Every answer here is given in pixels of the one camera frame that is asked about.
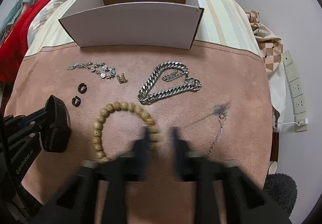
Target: thin silver chain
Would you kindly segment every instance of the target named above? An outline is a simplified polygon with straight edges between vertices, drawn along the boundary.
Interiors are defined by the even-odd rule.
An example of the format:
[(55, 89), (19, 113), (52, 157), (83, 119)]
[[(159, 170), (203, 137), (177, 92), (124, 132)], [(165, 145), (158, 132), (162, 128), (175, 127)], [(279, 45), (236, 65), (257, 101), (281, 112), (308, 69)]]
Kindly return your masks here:
[(211, 144), (211, 147), (208, 151), (208, 154), (206, 156), (206, 158), (208, 159), (209, 156), (210, 156), (210, 153), (211, 151), (213, 150), (215, 144), (219, 141), (219, 138), (223, 132), (223, 125), (225, 123), (225, 121), (227, 120), (228, 118), (228, 114), (227, 113), (221, 113), (218, 115), (218, 121), (219, 121), (219, 124), (220, 124), (220, 127), (219, 127), (219, 130), (218, 130), (218, 133), (217, 133), (217, 136), (214, 138), (214, 142)]
[[(161, 73), (167, 69), (176, 69), (178, 71), (181, 71), (181, 73), (178, 73), (178, 71), (170, 73), (162, 78), (163, 81), (169, 82), (181, 76), (185, 76), (185, 83), (173, 88), (169, 88), (166, 90), (155, 92), (153, 94), (149, 94), (150, 90), (157, 82)], [(154, 69), (152, 75), (149, 77), (147, 82), (143, 85), (142, 89), (139, 91), (137, 99), (140, 101), (142, 105), (148, 105), (158, 100), (162, 100), (167, 97), (172, 97), (174, 95), (177, 95), (183, 92), (187, 92), (187, 91), (196, 92), (200, 90), (201, 82), (195, 78), (189, 77), (188, 75), (189, 75), (189, 70), (187, 66), (180, 62), (167, 61), (167, 62), (161, 63)]]
[[(98, 69), (102, 67), (102, 69), (105, 72), (108, 72), (109, 75), (107, 75), (105, 72), (100, 72)], [(85, 68), (88, 69), (89, 71), (98, 74), (102, 79), (113, 79), (116, 76), (116, 71), (115, 68), (108, 68), (107, 65), (105, 63), (97, 63), (97, 62), (88, 62), (86, 64), (74, 64), (74, 65), (70, 65), (67, 67), (67, 70), (73, 70), (73, 69), (77, 69), (77, 68)]]

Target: striped bedsheet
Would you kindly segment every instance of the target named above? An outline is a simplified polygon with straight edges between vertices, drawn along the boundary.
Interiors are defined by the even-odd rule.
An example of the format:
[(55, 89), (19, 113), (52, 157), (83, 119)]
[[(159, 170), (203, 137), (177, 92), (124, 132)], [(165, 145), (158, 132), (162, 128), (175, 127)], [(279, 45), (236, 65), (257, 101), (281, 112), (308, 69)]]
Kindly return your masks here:
[[(73, 42), (58, 20), (74, 1), (65, 1), (51, 14), (35, 36), (26, 56), (38, 53), (42, 47)], [(205, 0), (204, 4), (205, 11), (196, 40), (247, 50), (260, 55), (247, 15), (234, 0)]]

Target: wooden bead bracelet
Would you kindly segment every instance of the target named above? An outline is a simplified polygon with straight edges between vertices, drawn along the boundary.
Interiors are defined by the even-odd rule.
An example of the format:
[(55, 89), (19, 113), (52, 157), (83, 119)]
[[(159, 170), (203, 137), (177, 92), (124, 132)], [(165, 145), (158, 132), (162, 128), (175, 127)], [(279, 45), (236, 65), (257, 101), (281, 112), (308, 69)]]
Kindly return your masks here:
[(130, 111), (132, 113), (137, 114), (145, 122), (145, 124), (149, 126), (150, 141), (157, 142), (159, 140), (159, 130), (155, 125), (155, 121), (142, 106), (136, 105), (133, 102), (126, 101), (116, 101), (109, 103), (106, 105), (105, 108), (102, 108), (99, 111), (99, 115), (94, 123), (93, 144), (96, 156), (100, 162), (111, 161), (111, 159), (106, 156), (103, 150), (101, 138), (103, 125), (106, 121), (106, 118), (108, 118), (109, 115), (114, 111)]

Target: open box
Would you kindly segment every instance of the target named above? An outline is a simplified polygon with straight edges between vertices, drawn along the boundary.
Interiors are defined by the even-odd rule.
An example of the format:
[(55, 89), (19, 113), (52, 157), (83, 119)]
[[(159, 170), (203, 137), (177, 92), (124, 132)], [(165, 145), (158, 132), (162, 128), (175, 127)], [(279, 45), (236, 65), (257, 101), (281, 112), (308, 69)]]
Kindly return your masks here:
[(202, 0), (75, 0), (59, 21), (80, 47), (190, 49), (203, 9)]

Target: jewelry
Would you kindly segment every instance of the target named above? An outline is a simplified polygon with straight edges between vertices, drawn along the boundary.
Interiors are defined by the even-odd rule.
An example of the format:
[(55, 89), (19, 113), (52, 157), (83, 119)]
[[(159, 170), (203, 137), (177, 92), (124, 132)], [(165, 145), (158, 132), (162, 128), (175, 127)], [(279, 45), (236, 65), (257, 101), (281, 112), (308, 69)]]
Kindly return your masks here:
[(157, 126), (155, 126), (154, 119), (142, 106), (136, 105), (132, 102), (126, 102), (126, 101), (116, 101), (116, 102), (109, 103), (106, 105), (105, 108), (102, 108), (99, 111), (99, 115), (96, 118), (96, 121), (94, 122), (94, 131), (92, 134), (94, 150), (100, 162), (111, 161), (111, 159), (106, 156), (103, 150), (101, 137), (102, 137), (103, 124), (105, 123), (109, 115), (114, 111), (130, 111), (132, 113), (137, 114), (149, 127), (150, 141), (151, 142), (159, 141), (159, 134), (158, 134), (159, 129)]
[[(157, 79), (159, 78), (161, 73), (167, 69), (176, 69), (176, 71), (164, 76), (162, 78), (163, 81), (169, 82), (181, 76), (185, 76), (185, 83), (173, 88), (169, 88), (167, 90), (162, 90), (162, 91), (155, 92), (153, 94), (149, 94), (150, 90), (157, 82)], [(179, 93), (183, 93), (187, 91), (196, 92), (200, 90), (201, 82), (195, 78), (189, 77), (188, 75), (189, 75), (189, 70), (187, 66), (180, 62), (168, 61), (168, 62), (161, 63), (159, 66), (157, 66), (154, 69), (152, 75), (149, 77), (147, 82), (139, 91), (137, 99), (140, 101), (141, 104), (145, 105), (145, 104), (152, 104), (158, 100), (162, 100), (167, 97), (172, 97)]]
[(75, 96), (72, 100), (71, 103), (73, 104), (73, 106), (78, 107), (81, 103), (80, 101), (80, 97), (79, 96)]
[(213, 150), (215, 144), (218, 142), (222, 132), (223, 132), (223, 124), (225, 123), (226, 119), (228, 118), (228, 114), (227, 113), (221, 113), (218, 115), (218, 121), (220, 124), (217, 136), (214, 139), (214, 142), (211, 144), (210, 150), (208, 151), (208, 154), (206, 156), (206, 158), (208, 159), (210, 156), (211, 151)]
[(128, 80), (124, 76), (124, 73), (122, 73), (121, 76), (120, 75), (116, 75), (116, 77), (118, 78), (118, 81), (119, 81), (120, 84), (123, 84), (123, 83), (128, 82)]
[[(108, 72), (109, 75), (107, 75), (104, 72), (101, 73), (99, 70), (96, 69), (96, 68), (99, 68), (99, 67), (102, 67), (102, 69), (105, 72)], [(80, 64), (74, 64), (74, 65), (68, 66), (67, 70), (70, 71), (70, 70), (73, 70), (73, 69), (76, 69), (76, 68), (86, 68), (89, 71), (100, 75), (100, 77), (102, 79), (113, 79), (113, 78), (115, 78), (115, 75), (116, 75), (115, 68), (114, 67), (113, 68), (108, 68), (105, 63), (88, 62), (86, 64), (81, 64), (81, 63)]]
[(201, 119), (198, 119), (195, 122), (192, 122), (192, 123), (190, 123), (188, 125), (183, 126), (183, 127), (189, 127), (189, 126), (192, 126), (192, 125), (204, 120), (205, 118), (210, 117), (211, 115), (217, 116), (219, 124), (220, 124), (220, 127), (219, 127), (219, 130), (218, 130), (217, 136), (215, 137), (214, 142), (212, 143), (212, 145), (210, 147), (210, 150), (208, 151), (208, 154), (206, 156), (207, 159), (209, 158), (211, 151), (213, 150), (215, 144), (219, 141), (219, 138), (220, 138), (220, 136), (221, 136), (221, 134), (223, 132), (223, 125), (224, 125), (225, 121), (228, 118), (228, 113), (226, 111), (230, 108), (230, 104), (231, 104), (230, 102), (227, 102), (227, 103), (220, 104), (220, 105), (214, 105), (214, 109), (213, 109), (212, 113), (204, 116)]
[(87, 85), (85, 83), (81, 83), (78, 85), (78, 92), (80, 94), (84, 94), (87, 90)]

